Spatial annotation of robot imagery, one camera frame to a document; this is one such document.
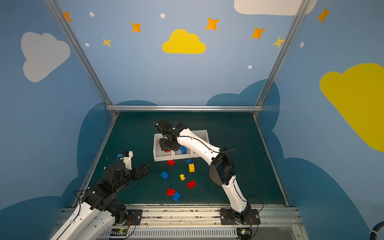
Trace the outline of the red brick top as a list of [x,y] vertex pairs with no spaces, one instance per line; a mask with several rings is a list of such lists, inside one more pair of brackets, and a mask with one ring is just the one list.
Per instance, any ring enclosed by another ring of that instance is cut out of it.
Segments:
[[169,161],[167,161],[167,164],[170,165],[170,166],[173,166],[175,164],[175,161],[174,160],[169,160]]

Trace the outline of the red brick bottom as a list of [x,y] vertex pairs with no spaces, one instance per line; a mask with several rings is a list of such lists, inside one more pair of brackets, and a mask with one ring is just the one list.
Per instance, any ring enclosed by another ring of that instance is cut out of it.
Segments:
[[176,193],[176,190],[175,190],[175,189],[168,189],[168,190],[167,190],[167,195],[168,195],[168,196],[174,196],[175,193]]

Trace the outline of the blue brick bottom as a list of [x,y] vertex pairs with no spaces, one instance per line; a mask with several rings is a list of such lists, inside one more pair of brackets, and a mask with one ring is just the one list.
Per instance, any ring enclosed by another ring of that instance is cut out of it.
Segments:
[[181,197],[181,194],[179,192],[175,192],[172,199],[173,201],[178,202],[180,197]]

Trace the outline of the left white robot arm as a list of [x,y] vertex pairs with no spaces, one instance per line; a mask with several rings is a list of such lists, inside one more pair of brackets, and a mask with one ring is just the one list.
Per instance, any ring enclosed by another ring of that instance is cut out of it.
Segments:
[[118,160],[105,168],[103,179],[87,189],[74,213],[51,237],[52,240],[96,240],[117,224],[131,223],[127,207],[116,200],[117,193],[131,182],[146,178],[152,164],[131,166],[131,160]]

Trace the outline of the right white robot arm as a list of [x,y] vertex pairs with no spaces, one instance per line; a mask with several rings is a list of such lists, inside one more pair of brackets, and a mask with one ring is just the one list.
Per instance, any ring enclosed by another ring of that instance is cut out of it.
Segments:
[[238,185],[230,150],[207,143],[179,122],[172,125],[167,120],[160,119],[156,123],[156,129],[163,136],[160,139],[162,151],[177,151],[184,146],[205,160],[210,166],[209,176],[211,180],[225,191],[234,218],[237,222],[244,224],[248,220],[252,208]]

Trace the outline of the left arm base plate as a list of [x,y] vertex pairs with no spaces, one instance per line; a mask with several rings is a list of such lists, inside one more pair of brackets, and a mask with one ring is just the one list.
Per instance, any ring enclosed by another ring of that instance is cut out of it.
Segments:
[[129,224],[139,226],[141,224],[142,215],[143,210],[127,209],[121,214],[119,218],[119,224],[122,226]]

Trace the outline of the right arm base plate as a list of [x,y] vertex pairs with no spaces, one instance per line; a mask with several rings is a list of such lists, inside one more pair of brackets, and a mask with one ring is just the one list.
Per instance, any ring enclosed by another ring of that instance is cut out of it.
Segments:
[[242,216],[232,209],[221,208],[220,220],[222,225],[259,225],[261,223],[257,209],[251,209],[247,214]]

